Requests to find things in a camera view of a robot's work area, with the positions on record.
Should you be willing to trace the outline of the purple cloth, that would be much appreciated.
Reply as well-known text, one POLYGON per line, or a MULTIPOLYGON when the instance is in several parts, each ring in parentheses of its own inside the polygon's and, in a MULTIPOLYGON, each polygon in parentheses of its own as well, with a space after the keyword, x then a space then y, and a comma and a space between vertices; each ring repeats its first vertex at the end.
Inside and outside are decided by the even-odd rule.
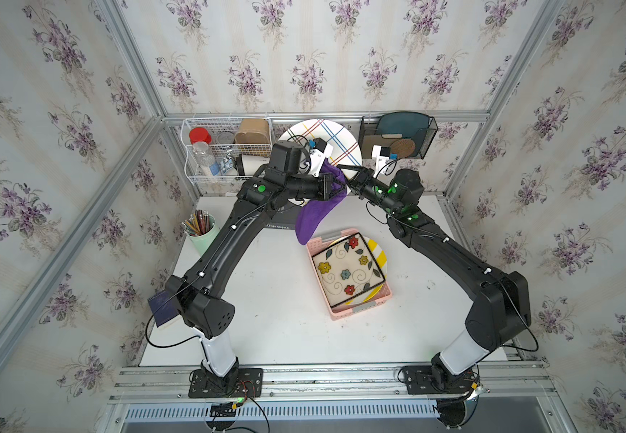
POLYGON ((311 240, 319 224, 347 196, 347 179, 341 169, 324 162, 320 173, 335 177, 333 191, 336 195, 327 201, 311 200, 302 208, 295 224, 296 238, 301 245, 306 245, 311 240))

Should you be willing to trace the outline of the round plaid plate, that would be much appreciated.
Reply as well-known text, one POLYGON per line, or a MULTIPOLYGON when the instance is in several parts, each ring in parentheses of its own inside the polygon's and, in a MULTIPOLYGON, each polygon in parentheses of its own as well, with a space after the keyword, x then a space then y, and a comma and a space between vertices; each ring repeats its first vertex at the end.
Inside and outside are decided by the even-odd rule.
POLYGON ((342 124, 322 118, 307 119, 276 133, 280 141, 309 144, 315 139, 326 143, 323 153, 333 166, 362 166, 361 146, 354 134, 342 124))

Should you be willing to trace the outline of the square floral plate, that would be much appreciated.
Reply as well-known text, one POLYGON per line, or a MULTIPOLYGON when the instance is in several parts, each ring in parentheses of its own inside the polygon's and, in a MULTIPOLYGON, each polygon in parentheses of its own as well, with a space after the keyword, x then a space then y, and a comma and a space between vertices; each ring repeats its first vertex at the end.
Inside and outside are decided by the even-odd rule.
POLYGON ((354 285, 366 277, 365 269, 359 265, 365 242, 356 239, 358 234, 364 236, 358 231, 341 236, 310 257, 320 289, 335 313, 354 307, 345 303, 354 297, 354 285))

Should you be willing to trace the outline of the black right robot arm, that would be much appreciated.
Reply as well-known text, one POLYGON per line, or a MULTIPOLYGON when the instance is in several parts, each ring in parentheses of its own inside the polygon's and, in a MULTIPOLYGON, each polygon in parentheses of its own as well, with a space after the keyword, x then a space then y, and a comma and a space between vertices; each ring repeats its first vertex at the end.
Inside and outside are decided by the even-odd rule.
POLYGON ((361 166, 348 187, 382 209, 393 236, 424 255, 451 277, 473 301, 464 330, 431 360, 430 377, 441 388, 466 376, 482 359, 529 329, 529 284, 519 272, 507 274, 448 236, 419 208, 424 188, 417 171, 401 169, 388 183, 361 166))

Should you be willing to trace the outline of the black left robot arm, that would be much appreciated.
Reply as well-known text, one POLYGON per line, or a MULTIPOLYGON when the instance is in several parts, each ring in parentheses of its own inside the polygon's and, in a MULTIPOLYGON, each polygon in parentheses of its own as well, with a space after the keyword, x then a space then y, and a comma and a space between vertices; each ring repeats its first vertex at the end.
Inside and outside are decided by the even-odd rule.
POLYGON ((172 276, 165 283, 172 306, 201 343, 201 370, 222 382, 238 372, 228 337, 235 306, 223 299, 235 267, 291 200, 334 206, 347 193, 345 173, 327 161, 317 175, 300 172, 302 152, 298 144, 274 144, 269 162, 242 184, 224 227, 206 252, 183 276, 172 276))

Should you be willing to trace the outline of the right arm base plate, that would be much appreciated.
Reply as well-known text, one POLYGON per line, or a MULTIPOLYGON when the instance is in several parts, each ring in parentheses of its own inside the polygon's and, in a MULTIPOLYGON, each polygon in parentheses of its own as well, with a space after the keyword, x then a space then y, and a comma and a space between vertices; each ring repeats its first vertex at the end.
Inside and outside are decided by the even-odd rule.
POLYGON ((469 396, 478 387, 480 376, 475 369, 469 369, 460 375, 452 375, 441 368, 419 364, 401 367, 397 379, 405 385, 409 395, 469 396))

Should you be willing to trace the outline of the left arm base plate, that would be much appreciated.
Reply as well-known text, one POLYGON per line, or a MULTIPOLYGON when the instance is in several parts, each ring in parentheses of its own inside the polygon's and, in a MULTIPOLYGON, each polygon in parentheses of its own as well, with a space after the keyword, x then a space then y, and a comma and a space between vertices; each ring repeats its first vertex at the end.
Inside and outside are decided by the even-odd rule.
POLYGON ((262 368, 235 366, 219 377, 206 367, 190 373, 188 396, 191 399, 260 397, 264 382, 262 368))

